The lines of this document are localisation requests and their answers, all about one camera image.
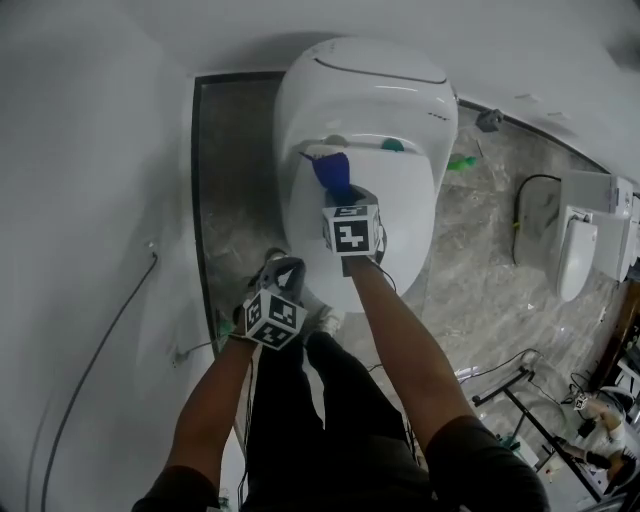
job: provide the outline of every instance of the metal frame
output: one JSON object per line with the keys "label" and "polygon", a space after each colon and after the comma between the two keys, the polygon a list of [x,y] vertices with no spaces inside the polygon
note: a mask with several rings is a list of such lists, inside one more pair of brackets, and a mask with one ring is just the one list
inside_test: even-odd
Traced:
{"label": "metal frame", "polygon": [[484,405],[490,400],[492,400],[493,398],[495,398],[500,393],[504,393],[507,396],[507,398],[509,398],[509,400],[511,400],[513,404],[522,412],[522,416],[520,417],[518,426],[516,427],[513,435],[511,436],[511,439],[509,440],[509,443],[507,444],[507,446],[511,446],[511,443],[516,438],[516,436],[518,435],[518,432],[520,431],[520,428],[522,427],[524,419],[527,418],[533,424],[536,430],[538,430],[538,432],[542,434],[542,436],[551,445],[551,447],[558,453],[558,455],[560,456],[560,458],[562,458],[565,464],[569,466],[573,474],[576,475],[578,480],[580,480],[580,483],[582,483],[582,485],[589,492],[591,497],[594,500],[596,500],[597,503],[599,503],[600,501],[602,501],[602,494],[596,488],[593,487],[591,482],[589,482],[587,477],[584,475],[582,468],[580,468],[580,466],[578,466],[573,461],[573,459],[562,450],[560,445],[556,442],[554,436],[552,436],[547,431],[547,429],[545,429],[542,426],[542,424],[536,419],[536,417],[531,413],[531,411],[529,411],[529,409],[527,409],[526,406],[520,400],[518,400],[518,398],[513,394],[511,389],[509,389],[511,386],[524,380],[525,378],[531,381],[535,375],[535,372],[531,370],[527,370],[523,367],[520,367],[518,371],[519,371],[518,375],[509,379],[507,382],[497,387],[486,396],[480,397],[476,395],[472,397],[471,400],[473,401],[473,405],[475,405],[475,407],[480,407],[481,405]]}

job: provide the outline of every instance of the sneaker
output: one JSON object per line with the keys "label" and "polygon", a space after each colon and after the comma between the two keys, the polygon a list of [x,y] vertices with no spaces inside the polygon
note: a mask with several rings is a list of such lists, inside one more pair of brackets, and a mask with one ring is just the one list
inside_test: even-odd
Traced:
{"label": "sneaker", "polygon": [[344,323],[344,318],[345,314],[342,311],[325,306],[322,311],[320,311],[316,331],[326,332],[329,336],[335,338]]}

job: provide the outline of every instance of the bathroom floor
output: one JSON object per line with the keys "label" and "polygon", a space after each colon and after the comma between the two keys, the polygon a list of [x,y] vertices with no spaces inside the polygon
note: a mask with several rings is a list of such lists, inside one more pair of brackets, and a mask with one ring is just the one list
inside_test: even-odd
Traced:
{"label": "bathroom floor", "polygon": [[[228,317],[241,301],[243,283],[260,268],[267,249],[287,247],[271,150],[278,85],[278,79],[270,78],[202,90],[202,238],[211,307],[222,316]],[[534,382],[558,399],[566,392],[570,372],[592,369],[613,330],[626,286],[593,271],[580,296],[561,303],[542,273],[513,264],[513,202],[516,187],[528,175],[595,169],[509,123],[499,132],[482,133],[474,125],[476,116],[476,111],[460,108],[453,153],[475,156],[477,163],[464,172],[447,172],[430,255],[403,299],[439,341],[454,370],[486,370],[532,347],[545,357]],[[365,365],[379,361],[364,314],[348,315],[338,338]],[[509,371],[472,379],[463,388],[470,397]],[[314,403],[323,414],[321,382],[315,372],[309,375]],[[400,407],[384,370],[375,369],[372,375]],[[530,385],[526,391],[542,396]],[[241,435],[244,416],[241,405]]]}

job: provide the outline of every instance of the black pants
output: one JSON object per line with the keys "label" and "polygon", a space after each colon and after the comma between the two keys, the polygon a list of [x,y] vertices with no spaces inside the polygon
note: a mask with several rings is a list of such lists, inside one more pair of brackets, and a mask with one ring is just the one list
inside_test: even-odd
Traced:
{"label": "black pants", "polygon": [[311,400],[299,339],[263,349],[247,442],[249,486],[256,480],[295,479],[309,461],[323,460],[327,442],[371,435],[406,442],[402,415],[367,369],[326,333],[309,337],[307,355],[324,384],[325,428]]}

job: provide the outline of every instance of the toilet seat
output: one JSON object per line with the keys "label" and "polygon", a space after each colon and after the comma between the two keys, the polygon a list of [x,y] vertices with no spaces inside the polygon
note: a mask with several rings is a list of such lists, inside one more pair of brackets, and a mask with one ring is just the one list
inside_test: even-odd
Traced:
{"label": "toilet seat", "polygon": [[[356,146],[314,144],[304,152],[345,153],[351,183],[377,196],[387,233],[381,266],[402,295],[422,269],[433,234],[436,194],[429,159],[416,153]],[[298,156],[293,165],[295,179],[284,219],[291,255],[307,263],[305,284],[320,301],[342,311],[361,312],[353,280],[344,277],[341,258],[327,249],[322,235],[325,189],[307,159]]]}

